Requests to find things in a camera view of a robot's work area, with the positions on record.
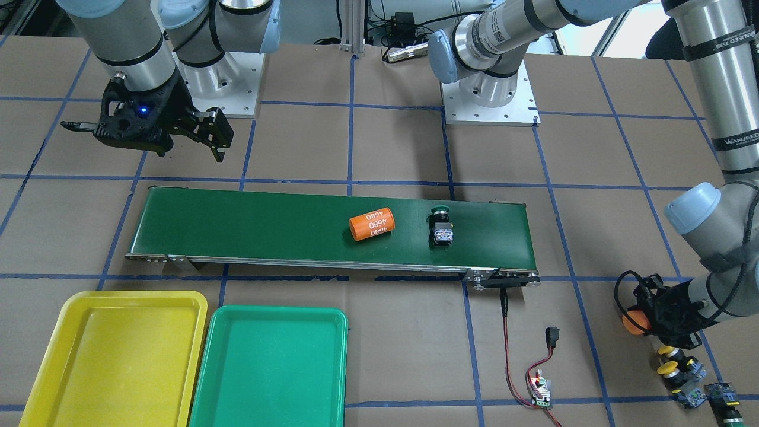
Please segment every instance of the metal post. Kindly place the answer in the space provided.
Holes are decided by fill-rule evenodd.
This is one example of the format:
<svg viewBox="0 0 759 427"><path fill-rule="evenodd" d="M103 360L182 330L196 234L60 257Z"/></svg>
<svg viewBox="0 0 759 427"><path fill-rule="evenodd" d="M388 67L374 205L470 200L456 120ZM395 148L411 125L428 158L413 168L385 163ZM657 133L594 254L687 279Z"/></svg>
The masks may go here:
<svg viewBox="0 0 759 427"><path fill-rule="evenodd" d="M340 11L344 17L340 49L356 55L364 55L365 6L364 0L340 0Z"/></svg>

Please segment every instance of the electrical component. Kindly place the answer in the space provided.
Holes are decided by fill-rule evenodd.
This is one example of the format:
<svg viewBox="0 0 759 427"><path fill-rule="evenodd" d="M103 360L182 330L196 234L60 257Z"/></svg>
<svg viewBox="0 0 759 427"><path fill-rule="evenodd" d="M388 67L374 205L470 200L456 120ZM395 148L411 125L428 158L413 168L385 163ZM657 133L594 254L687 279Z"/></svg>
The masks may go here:
<svg viewBox="0 0 759 427"><path fill-rule="evenodd" d="M555 326L546 328L546 346L556 348L556 341L559 340L559 329Z"/></svg>
<svg viewBox="0 0 759 427"><path fill-rule="evenodd" d="M430 223L430 240L433 246L450 246L453 243L453 224L448 212L450 207L435 206L428 217Z"/></svg>
<svg viewBox="0 0 759 427"><path fill-rule="evenodd" d="M661 346L657 351L659 356L670 362L677 362L677 369L689 375L695 382L701 382L707 376L707 370L704 364L693 356L686 356L685 353L672 346Z"/></svg>
<svg viewBox="0 0 759 427"><path fill-rule="evenodd" d="M388 46L390 47L406 47L415 44L417 25L414 23L414 14L410 12L396 12L391 16L388 38Z"/></svg>
<svg viewBox="0 0 759 427"><path fill-rule="evenodd" d="M707 397L696 381L677 368L677 362L667 362L657 369L657 374L664 379L664 384L675 400L684 408L698 408Z"/></svg>
<svg viewBox="0 0 759 427"><path fill-rule="evenodd" d="M704 386L712 412L717 422L723 427L745 427L743 416L738 411L735 390L729 382L718 382Z"/></svg>
<svg viewBox="0 0 759 427"><path fill-rule="evenodd" d="M532 394L533 405L547 410L553 408L551 380L543 377L543 369L538 369L537 375L530 377L530 394Z"/></svg>

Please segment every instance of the orange can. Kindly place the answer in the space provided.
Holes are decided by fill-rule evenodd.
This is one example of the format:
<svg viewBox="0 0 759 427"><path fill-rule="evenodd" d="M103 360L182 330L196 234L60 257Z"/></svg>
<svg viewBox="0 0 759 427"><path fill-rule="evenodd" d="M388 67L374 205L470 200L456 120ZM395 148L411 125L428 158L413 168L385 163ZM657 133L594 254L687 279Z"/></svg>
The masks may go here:
<svg viewBox="0 0 759 427"><path fill-rule="evenodd" d="M379 210L372 210L363 215L352 217L348 220L351 227L353 240L356 242L370 237L379 236L395 228L395 218L387 207Z"/></svg>

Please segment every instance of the green conveyor belt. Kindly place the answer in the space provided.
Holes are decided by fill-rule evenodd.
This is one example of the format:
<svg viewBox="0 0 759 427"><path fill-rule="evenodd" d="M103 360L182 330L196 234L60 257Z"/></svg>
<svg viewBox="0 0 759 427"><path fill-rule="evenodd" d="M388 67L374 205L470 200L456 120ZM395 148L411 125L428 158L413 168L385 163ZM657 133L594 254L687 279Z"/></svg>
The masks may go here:
<svg viewBox="0 0 759 427"><path fill-rule="evenodd" d="M427 216L450 206L454 242L430 247ZM348 219L389 207L395 230L355 242ZM535 271L523 204L154 187L133 259L419 271Z"/></svg>

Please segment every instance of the cardboard floor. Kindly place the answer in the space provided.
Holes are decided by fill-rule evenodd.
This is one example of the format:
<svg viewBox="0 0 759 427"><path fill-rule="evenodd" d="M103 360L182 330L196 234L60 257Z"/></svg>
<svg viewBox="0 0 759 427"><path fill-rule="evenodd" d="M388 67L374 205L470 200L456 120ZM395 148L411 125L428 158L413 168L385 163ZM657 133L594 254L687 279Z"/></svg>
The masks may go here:
<svg viewBox="0 0 759 427"><path fill-rule="evenodd" d="M209 314L341 308L347 426L550 425L506 388L497 292L430 274L126 261L151 185L526 203L543 284L510 294L515 376L545 356L555 325L544 374L564 426L716 425L708 405L670 400L650 365L656 343L627 334L612 300L624 270L670 285L704 272L662 215L691 186L722 183L688 65L529 55L540 126L471 127L445 124L427 60L380 55L282 46L258 119L232 120L218 164L183 138L161 159L64 130L98 116L108 79L85 42L0 39L0 426L18 423L64 301L95 289L195 289ZM734 384L749 425L757 326L719 324L692 352L707 381Z"/></svg>

